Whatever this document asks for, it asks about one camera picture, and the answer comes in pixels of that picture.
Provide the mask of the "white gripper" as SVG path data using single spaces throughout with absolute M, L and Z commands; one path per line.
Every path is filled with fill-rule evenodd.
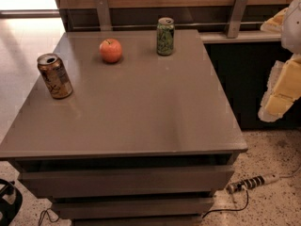
M 286 62 L 276 61 L 261 99 L 260 120 L 274 122 L 301 97 L 301 56 L 297 55 L 301 53 L 301 0 L 293 0 L 288 8 L 265 21 L 261 31 L 281 32 L 281 46 L 293 53 Z

